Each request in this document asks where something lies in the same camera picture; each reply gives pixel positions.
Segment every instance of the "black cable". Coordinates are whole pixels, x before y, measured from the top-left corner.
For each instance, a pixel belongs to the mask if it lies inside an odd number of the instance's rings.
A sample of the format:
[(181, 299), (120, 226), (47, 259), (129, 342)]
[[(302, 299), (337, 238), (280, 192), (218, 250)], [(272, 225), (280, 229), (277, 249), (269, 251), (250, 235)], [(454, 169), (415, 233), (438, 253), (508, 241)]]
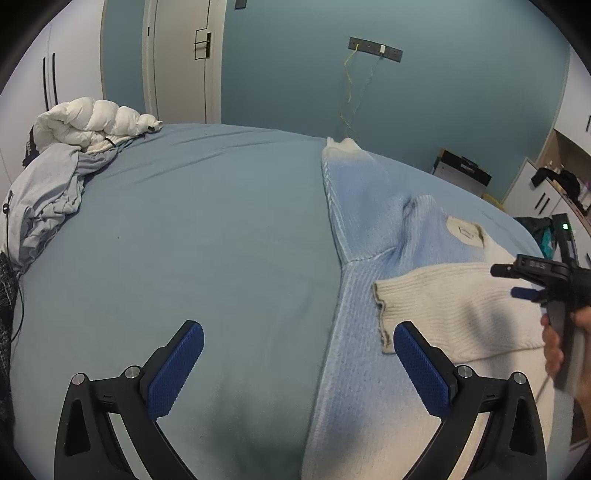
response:
[(22, 323), (25, 319), (25, 300), (22, 298), (21, 285), (18, 281), (17, 275), (16, 275), (16, 273), (14, 273), (14, 270), (12, 269), (11, 261), (10, 261), (10, 250), (8, 249), (8, 212), (10, 211), (10, 200), (11, 199), (12, 199), (12, 190), (8, 194), (8, 201), (4, 205), (2, 205), (2, 211), (4, 212), (4, 215), (6, 217), (6, 256), (8, 259), (8, 266), (10, 267), (12, 275), (14, 276), (14, 281), (17, 284), (17, 294), (21, 298), (21, 321), (18, 325), (17, 332), (14, 334), (14, 336), (10, 340), (10, 343), (13, 343), (14, 340), (17, 339), (18, 334), (21, 333)]

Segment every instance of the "teal wall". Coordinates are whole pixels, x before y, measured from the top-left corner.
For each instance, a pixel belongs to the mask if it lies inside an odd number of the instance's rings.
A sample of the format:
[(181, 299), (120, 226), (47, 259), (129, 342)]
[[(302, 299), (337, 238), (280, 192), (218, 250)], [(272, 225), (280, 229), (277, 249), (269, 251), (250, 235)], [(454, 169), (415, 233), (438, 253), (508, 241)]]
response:
[(142, 27), (145, 0), (106, 0), (100, 63), (107, 100), (145, 113)]
[[(381, 60), (353, 125), (359, 145), (423, 170), (446, 147), (501, 198), (552, 126), (566, 40), (527, 0), (228, 0), (222, 121), (342, 138), (349, 37), (404, 51)], [(353, 105), (377, 57), (350, 63)]]

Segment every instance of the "plaid fabric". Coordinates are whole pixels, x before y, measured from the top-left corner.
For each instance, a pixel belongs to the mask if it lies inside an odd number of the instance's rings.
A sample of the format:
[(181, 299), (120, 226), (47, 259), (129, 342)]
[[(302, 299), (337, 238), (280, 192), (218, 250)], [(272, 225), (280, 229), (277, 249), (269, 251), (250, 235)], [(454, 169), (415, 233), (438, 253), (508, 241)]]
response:
[(10, 354), (17, 279), (8, 258), (0, 252), (0, 423), (12, 440), (14, 411), (10, 393)]

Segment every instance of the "human hand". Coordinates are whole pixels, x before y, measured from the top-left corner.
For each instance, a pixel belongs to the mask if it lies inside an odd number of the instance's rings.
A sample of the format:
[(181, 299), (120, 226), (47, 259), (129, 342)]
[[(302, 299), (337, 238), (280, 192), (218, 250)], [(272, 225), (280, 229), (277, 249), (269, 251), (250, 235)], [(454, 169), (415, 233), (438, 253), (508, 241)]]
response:
[[(586, 412), (585, 416), (587, 417), (587, 415), (591, 415), (591, 307), (577, 310), (575, 313), (571, 313), (570, 317), (575, 325), (586, 332), (583, 370), (575, 398), (583, 411)], [(560, 337), (556, 330), (550, 326), (547, 314), (542, 316), (540, 323), (544, 327), (542, 340), (544, 341), (546, 372), (552, 379), (555, 379), (564, 362), (564, 352), (560, 349)]]

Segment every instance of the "white down jacket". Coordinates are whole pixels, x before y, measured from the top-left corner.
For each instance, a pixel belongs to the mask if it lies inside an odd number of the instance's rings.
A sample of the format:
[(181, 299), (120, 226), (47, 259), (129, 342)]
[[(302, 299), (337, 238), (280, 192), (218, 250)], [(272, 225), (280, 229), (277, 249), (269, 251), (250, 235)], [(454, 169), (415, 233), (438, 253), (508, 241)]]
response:
[(140, 115), (108, 100), (83, 97), (39, 115), (33, 125), (33, 140), (39, 153), (51, 144), (65, 143), (91, 154), (161, 127), (162, 122), (153, 115)]

